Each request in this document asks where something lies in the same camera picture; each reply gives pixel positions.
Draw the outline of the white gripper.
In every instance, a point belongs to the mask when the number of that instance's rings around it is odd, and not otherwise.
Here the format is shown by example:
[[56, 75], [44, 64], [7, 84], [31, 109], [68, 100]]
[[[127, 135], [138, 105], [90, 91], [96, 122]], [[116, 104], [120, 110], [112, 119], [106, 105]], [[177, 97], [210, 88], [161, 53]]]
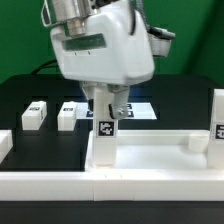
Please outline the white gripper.
[[87, 100], [94, 99], [94, 82], [107, 83], [110, 116], [124, 119], [130, 93], [125, 85], [151, 79], [155, 69], [144, 22], [128, 3], [111, 3], [87, 18], [85, 28], [77, 37], [66, 36], [62, 26], [51, 30], [60, 71], [67, 79], [81, 81]]

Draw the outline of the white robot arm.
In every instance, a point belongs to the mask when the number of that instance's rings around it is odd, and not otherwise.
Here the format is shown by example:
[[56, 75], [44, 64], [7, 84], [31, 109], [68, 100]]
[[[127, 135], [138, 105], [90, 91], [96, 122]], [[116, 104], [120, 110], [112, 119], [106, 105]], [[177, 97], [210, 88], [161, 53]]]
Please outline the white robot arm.
[[110, 116], [125, 118], [130, 87], [154, 72], [145, 24], [130, 1], [44, 0], [41, 19], [64, 78], [85, 90], [104, 84]]

